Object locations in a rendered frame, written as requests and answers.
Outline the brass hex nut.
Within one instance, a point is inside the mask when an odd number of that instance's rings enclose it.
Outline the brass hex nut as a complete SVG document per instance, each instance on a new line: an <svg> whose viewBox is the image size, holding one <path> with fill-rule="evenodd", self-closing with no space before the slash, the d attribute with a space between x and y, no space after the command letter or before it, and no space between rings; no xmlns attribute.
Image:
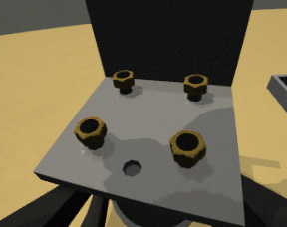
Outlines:
<svg viewBox="0 0 287 227"><path fill-rule="evenodd" d="M84 118L74 129L74 134L83 146L93 146L102 143L106 134L106 124L96 116Z"/></svg>
<svg viewBox="0 0 287 227"><path fill-rule="evenodd" d="M173 159L177 163L195 166L206 156L206 145L198 132L182 130L169 142Z"/></svg>
<svg viewBox="0 0 287 227"><path fill-rule="evenodd" d="M203 75L190 75L185 77L184 91L193 96L207 93L208 77Z"/></svg>
<svg viewBox="0 0 287 227"><path fill-rule="evenodd" d="M135 84L134 72L119 71L113 76L114 87L118 89L127 89Z"/></svg>

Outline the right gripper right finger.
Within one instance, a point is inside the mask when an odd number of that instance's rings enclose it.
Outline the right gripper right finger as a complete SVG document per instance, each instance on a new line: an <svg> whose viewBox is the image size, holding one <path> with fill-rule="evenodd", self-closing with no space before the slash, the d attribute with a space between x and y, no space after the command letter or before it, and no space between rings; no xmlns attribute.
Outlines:
<svg viewBox="0 0 287 227"><path fill-rule="evenodd" d="M241 174L245 227L287 227L287 198Z"/></svg>

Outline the black cylinder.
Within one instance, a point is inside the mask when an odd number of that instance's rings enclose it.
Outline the black cylinder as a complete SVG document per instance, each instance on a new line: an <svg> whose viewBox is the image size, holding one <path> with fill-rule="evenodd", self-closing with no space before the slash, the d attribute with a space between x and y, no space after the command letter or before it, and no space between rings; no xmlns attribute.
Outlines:
<svg viewBox="0 0 287 227"><path fill-rule="evenodd" d="M122 95L126 95L132 92L132 88L120 89L120 91ZM198 102L201 100L201 95L193 96L188 94L188 99L192 102ZM104 142L89 146L89 149L97 150L101 148L103 144ZM133 177L139 174L140 170L137 165L130 165L127 167L125 175ZM127 227L188 227L193 222L113 200L112 204L119 218Z"/></svg>

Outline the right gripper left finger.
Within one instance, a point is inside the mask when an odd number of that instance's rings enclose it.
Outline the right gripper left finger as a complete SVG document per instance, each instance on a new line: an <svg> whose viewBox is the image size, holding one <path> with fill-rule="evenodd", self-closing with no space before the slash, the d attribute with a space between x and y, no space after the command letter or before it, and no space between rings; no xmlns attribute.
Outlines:
<svg viewBox="0 0 287 227"><path fill-rule="evenodd" d="M92 194L57 186L0 220L0 227L69 227ZM93 195L81 227L105 227L109 199Z"/></svg>

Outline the grey l-shaped metal bracket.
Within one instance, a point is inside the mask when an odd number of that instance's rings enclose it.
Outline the grey l-shaped metal bracket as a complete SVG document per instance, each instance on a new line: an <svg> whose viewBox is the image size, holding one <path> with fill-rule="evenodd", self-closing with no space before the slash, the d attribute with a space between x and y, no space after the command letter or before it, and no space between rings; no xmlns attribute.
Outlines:
<svg viewBox="0 0 287 227"><path fill-rule="evenodd" d="M214 227L245 223L232 82L254 0L85 0L105 77L34 173L74 190ZM113 74L134 72L122 95ZM192 102L185 77L208 77ZM104 144L79 142L79 121L96 116ZM206 156L191 169L169 140L202 135ZM140 173L126 176L128 166Z"/></svg>

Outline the grey shallow tray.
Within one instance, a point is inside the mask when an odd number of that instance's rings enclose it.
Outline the grey shallow tray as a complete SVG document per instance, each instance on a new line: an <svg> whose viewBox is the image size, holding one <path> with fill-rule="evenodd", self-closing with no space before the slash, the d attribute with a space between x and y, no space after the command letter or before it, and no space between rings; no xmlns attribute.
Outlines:
<svg viewBox="0 0 287 227"><path fill-rule="evenodd" d="M287 113L286 85L287 85L287 74L272 75L266 88Z"/></svg>

